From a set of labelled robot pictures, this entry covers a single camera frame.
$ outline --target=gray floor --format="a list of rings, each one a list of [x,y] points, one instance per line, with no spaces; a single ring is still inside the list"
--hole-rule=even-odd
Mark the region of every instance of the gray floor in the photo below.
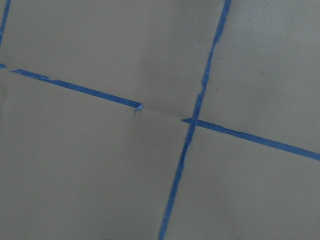
[[[181,119],[223,4],[12,0],[0,49],[0,239],[158,238]],[[318,0],[232,1],[200,119],[320,152],[319,10]],[[314,159],[197,127],[165,239],[317,240],[319,179]]]

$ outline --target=gray painted surface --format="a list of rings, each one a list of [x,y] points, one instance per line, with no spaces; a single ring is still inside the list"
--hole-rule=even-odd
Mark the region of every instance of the gray painted surface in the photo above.
[[[0,10],[4,8],[0,1]],[[157,239],[222,0],[13,0],[0,239]],[[234,0],[200,119],[320,152],[317,0]],[[317,240],[320,165],[196,128],[167,240]]]

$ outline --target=gray surface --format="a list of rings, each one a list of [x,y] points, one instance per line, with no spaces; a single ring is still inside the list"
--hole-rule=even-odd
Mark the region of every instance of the gray surface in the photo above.
[[[0,239],[156,239],[188,126],[5,70],[0,79]]]
[[[192,114],[222,5],[221,0],[15,0],[0,56],[10,68],[184,118]]]
[[[0,239],[157,239],[223,2],[12,1],[0,63],[144,110],[0,70]],[[319,7],[234,0],[200,118],[320,152]],[[166,240],[316,240],[319,173],[197,128]]]
[[[319,162],[197,128],[166,240],[318,240]]]
[[[320,152],[320,1],[235,0],[200,119]]]

